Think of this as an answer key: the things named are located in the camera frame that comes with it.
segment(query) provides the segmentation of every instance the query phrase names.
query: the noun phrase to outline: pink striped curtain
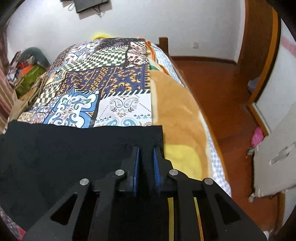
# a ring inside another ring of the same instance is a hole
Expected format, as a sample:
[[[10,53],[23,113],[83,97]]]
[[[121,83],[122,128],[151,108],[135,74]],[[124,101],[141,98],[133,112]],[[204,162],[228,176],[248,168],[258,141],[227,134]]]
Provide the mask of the pink striped curtain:
[[[6,78],[9,67],[6,29],[7,26],[0,32],[0,133],[3,132],[7,124],[11,108],[17,98]]]

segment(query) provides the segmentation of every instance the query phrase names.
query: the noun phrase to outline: black cloth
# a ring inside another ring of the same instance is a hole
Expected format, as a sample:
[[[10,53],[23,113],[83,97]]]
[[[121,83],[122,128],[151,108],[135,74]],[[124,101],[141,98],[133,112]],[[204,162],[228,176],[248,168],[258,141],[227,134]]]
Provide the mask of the black cloth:
[[[0,136],[1,207],[28,230],[75,182],[82,178],[94,181],[119,169],[133,146],[140,148],[145,169],[140,173],[147,176],[145,185],[150,191],[143,201],[126,202],[130,203],[124,207],[129,221],[120,229],[133,230],[135,240],[160,240],[155,235],[168,231],[168,203],[154,195],[153,148],[158,146],[163,153],[162,126],[79,129],[12,121],[7,133]],[[148,220],[158,221],[148,224]],[[141,222],[143,227],[135,231],[134,225]]]

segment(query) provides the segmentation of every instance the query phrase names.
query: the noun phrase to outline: bed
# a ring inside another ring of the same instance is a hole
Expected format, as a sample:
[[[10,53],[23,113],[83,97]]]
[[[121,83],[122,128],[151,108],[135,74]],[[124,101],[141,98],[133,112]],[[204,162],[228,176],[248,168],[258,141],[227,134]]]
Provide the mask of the bed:
[[[190,178],[211,177],[231,195],[215,137],[168,54],[166,37],[158,44],[139,37],[68,47],[9,118],[78,128],[162,125],[165,158],[173,167]],[[0,216],[21,240],[25,231],[2,208]]]

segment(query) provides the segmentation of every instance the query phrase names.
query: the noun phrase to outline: reddish-brown floor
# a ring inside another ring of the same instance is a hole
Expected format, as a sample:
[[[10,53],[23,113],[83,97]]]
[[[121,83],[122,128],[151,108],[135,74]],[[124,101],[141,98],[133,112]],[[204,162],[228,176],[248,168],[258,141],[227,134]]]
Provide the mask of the reddish-brown floor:
[[[252,159],[246,155],[257,124],[246,109],[250,98],[247,80],[232,64],[176,61],[217,138],[232,189],[232,198],[262,230],[275,227],[277,199],[257,198],[252,193]]]

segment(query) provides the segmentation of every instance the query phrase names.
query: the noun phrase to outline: electrical outlet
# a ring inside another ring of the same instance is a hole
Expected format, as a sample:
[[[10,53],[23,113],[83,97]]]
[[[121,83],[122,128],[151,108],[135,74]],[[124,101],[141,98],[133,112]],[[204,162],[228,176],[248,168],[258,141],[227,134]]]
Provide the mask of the electrical outlet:
[[[198,42],[193,42],[193,46],[194,49],[198,49]]]

